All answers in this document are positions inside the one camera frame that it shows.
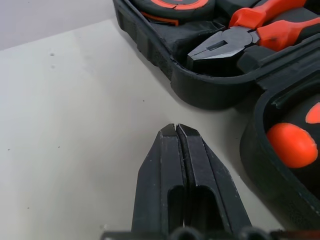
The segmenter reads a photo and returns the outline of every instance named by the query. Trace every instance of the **tool kit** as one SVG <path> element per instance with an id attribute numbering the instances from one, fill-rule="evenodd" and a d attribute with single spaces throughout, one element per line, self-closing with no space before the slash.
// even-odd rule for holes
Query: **tool kit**
<path id="1" fill-rule="evenodd" d="M 185 102 L 262 95 L 240 143 L 263 196 L 320 228 L 320 0 L 113 0 L 118 24 Z"/>
<path id="2" fill-rule="evenodd" d="M 227 168 L 197 130 L 182 124 L 169 124 L 158 132 L 140 167 L 131 231 L 106 231 L 101 236 L 101 240 L 316 239 L 320 230 L 266 233 L 252 227 Z"/>

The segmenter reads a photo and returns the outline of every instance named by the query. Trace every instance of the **orange plastic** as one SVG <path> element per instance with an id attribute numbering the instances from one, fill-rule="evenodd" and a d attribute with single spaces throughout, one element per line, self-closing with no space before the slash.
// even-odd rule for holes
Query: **orange plastic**
<path id="1" fill-rule="evenodd" d="M 197 9 L 203 7 L 208 0 L 198 0 L 196 2 L 190 3 L 190 4 L 171 4 L 167 3 L 161 0 L 151 0 L 154 4 L 159 5 L 160 7 L 169 8 L 169 9 L 175 9 L 175 10 L 190 10 L 190 9 Z"/>
<path id="2" fill-rule="evenodd" d="M 260 36 L 258 44 L 278 52 L 293 46 L 301 31 L 315 24 L 320 24 L 320 17 L 304 22 L 276 21 L 256 30 Z"/>
<path id="3" fill-rule="evenodd" d="M 309 133 L 291 123 L 278 123 L 267 133 L 275 153 L 288 168 L 303 168 L 318 157 L 317 145 Z"/>
<path id="4" fill-rule="evenodd" d="M 153 16 L 153 15 L 150 15 L 150 14 L 145 13 L 143 11 L 141 12 L 141 14 L 149 19 L 157 20 L 157 21 L 164 22 L 164 23 L 169 23 L 169 24 L 172 24 L 175 26 L 179 25 L 179 21 L 176 19 L 169 19 L 169 18 L 164 18 L 164 17 L 159 17 L 159 16 Z"/>
<path id="5" fill-rule="evenodd" d="M 242 26 L 257 29 L 265 22 L 290 9 L 303 7 L 307 0 L 268 0 L 254 8 L 244 7 L 231 17 L 229 28 Z"/>
<path id="6" fill-rule="evenodd" d="M 305 117 L 308 124 L 320 124 L 320 102 L 314 105 Z"/>

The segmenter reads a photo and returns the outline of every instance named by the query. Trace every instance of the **plastic case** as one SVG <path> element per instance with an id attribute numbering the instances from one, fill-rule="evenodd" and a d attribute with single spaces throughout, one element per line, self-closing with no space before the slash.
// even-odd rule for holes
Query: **plastic case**
<path id="1" fill-rule="evenodd" d="M 129 0 L 113 3 L 120 28 L 162 70 L 174 92 L 188 104 L 202 109 L 225 109 L 245 98 L 253 88 L 264 91 L 243 134 L 241 160 L 264 196 L 279 205 L 293 223 L 301 229 L 319 229 L 319 199 L 280 161 L 266 131 L 295 103 L 320 93 L 320 33 L 279 52 L 254 45 L 245 49 L 242 56 L 199 64 L 192 71 L 186 67 L 187 54 L 212 34 L 224 30 L 236 9 L 265 1 L 217 0 L 212 19 L 179 26 L 146 19 Z M 296 8 L 273 21 L 307 21 L 317 13 L 310 8 Z"/>

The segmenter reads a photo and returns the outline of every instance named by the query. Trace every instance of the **table surface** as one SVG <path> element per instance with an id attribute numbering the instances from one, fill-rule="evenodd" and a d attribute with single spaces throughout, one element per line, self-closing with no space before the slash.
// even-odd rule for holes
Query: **table surface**
<path id="1" fill-rule="evenodd" d="M 0 239 L 97 240 L 104 230 L 129 230 L 139 167 L 169 123 L 200 132 L 254 226 L 282 228 L 240 161 L 254 101 L 223 111 L 184 103 L 114 13 L 103 18 L 0 42 Z"/>

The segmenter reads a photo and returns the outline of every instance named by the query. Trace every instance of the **screwdriver handle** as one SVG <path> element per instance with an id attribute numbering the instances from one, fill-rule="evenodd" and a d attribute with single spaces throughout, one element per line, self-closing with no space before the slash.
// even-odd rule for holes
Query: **screwdriver handle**
<path id="1" fill-rule="evenodd" d="M 303 7 L 306 2 L 307 0 L 268 0 L 254 8 L 241 8 L 232 15 L 229 28 L 241 26 L 257 29 L 281 13 Z"/>
<path id="2" fill-rule="evenodd" d="M 267 138 L 284 165 L 320 199 L 320 93 L 283 113 Z"/>
<path id="3" fill-rule="evenodd" d="M 276 21 L 267 26 L 259 27 L 257 33 L 260 37 L 259 45 L 281 51 L 298 41 L 320 33 L 320 17 L 304 22 Z"/>

